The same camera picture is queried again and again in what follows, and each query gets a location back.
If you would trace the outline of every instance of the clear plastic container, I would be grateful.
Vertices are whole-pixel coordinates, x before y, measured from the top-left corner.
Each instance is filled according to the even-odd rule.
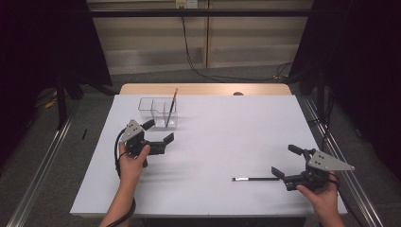
[[[177,127],[177,99],[173,103],[172,97],[142,97],[138,111],[143,122],[154,119],[155,127]]]

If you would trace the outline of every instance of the black curtain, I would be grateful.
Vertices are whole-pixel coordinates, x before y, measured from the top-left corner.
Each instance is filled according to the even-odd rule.
[[[5,0],[0,3],[0,164],[21,138],[36,96],[62,77],[111,85],[85,0]]]
[[[330,7],[329,2],[316,0],[314,6]],[[335,98],[401,179],[401,3],[347,2],[353,5],[345,22],[341,14],[308,19],[290,76],[298,77],[300,89],[309,94],[322,69]]]

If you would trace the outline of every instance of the human hand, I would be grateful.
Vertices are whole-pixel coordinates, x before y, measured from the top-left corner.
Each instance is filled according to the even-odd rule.
[[[142,173],[142,164],[150,152],[150,146],[145,145],[138,156],[133,157],[127,152],[127,147],[124,143],[119,144],[119,159],[120,163],[120,187],[126,186],[134,189],[139,183],[139,178]]]
[[[329,180],[337,180],[333,176],[334,174],[333,171],[330,171]],[[316,192],[310,191],[303,185],[297,185],[297,189],[312,203],[315,215],[322,226],[344,226],[338,208],[338,189],[334,183],[327,182],[323,188],[316,190]]]

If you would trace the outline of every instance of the pencil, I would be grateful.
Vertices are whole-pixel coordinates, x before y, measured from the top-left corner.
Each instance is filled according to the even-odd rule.
[[[278,178],[233,178],[233,182],[249,182],[249,181],[279,181]]]
[[[174,107],[175,99],[176,99],[176,96],[177,96],[177,92],[178,92],[178,88],[176,88],[176,91],[175,91],[174,97],[173,97],[173,101],[171,102],[170,111],[168,112],[168,118],[167,118],[167,121],[166,121],[166,127],[168,126],[168,122],[170,121],[171,113],[173,112],[173,107]]]

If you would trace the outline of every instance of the white table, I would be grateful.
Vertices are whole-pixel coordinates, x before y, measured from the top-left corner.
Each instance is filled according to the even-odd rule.
[[[116,96],[71,214],[103,216],[118,187],[113,162],[116,135],[130,119],[141,122],[141,97]],[[282,182],[232,182],[233,177],[272,177],[305,170],[288,144],[317,148],[295,96],[177,97],[175,140],[166,154],[149,156],[135,192],[137,217],[302,217],[310,203]],[[150,141],[170,131],[149,130]],[[341,214],[346,209],[339,197]]]

